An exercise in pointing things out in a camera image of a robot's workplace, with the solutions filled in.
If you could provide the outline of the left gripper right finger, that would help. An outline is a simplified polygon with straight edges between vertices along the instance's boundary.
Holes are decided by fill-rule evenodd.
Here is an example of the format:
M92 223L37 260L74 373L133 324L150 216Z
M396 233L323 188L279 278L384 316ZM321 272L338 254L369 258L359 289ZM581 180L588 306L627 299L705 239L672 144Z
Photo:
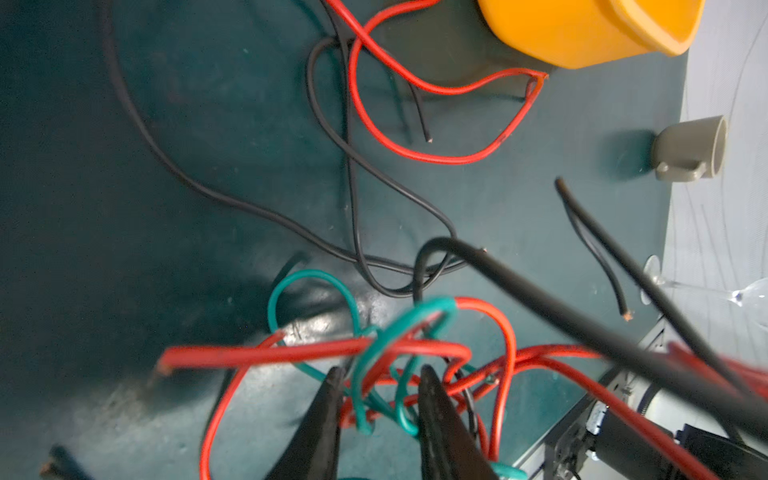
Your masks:
M437 373L427 364L420 373L418 415L422 479L497 479L473 443Z

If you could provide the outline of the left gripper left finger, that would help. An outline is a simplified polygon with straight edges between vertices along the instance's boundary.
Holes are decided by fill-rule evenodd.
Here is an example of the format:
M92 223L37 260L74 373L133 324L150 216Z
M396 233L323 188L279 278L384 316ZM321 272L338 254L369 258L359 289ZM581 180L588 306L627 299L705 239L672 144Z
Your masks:
M266 479L336 479L345 370L331 368Z

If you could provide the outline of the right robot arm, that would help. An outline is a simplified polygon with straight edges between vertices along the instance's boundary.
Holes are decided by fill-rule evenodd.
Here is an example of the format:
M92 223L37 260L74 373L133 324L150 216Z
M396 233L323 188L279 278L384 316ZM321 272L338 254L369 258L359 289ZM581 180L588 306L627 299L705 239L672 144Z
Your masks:
M715 421L711 431L684 423L672 431L649 421L664 442L652 442L618 415L614 408L597 401L588 411L579 439L583 453L626 479L687 479L683 469L668 457L668 447L685 450L717 479L765 479L767 454L749 445L746 436L729 422Z

